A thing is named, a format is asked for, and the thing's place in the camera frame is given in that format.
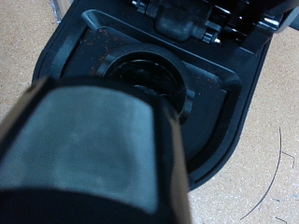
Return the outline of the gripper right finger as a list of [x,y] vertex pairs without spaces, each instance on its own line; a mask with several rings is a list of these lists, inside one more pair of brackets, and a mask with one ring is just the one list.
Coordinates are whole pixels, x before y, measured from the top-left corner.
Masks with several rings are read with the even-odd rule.
[[185,158],[179,124],[171,121],[173,137],[174,167],[171,177],[171,203],[177,224],[192,224],[189,207],[189,181],[186,172]]

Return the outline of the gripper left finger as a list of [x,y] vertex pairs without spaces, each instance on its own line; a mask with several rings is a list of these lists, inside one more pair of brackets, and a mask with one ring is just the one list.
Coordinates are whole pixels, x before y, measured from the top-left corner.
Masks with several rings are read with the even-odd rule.
[[0,130],[10,130],[14,125],[25,119],[48,91],[49,79],[42,77],[29,87],[11,108],[0,124]]

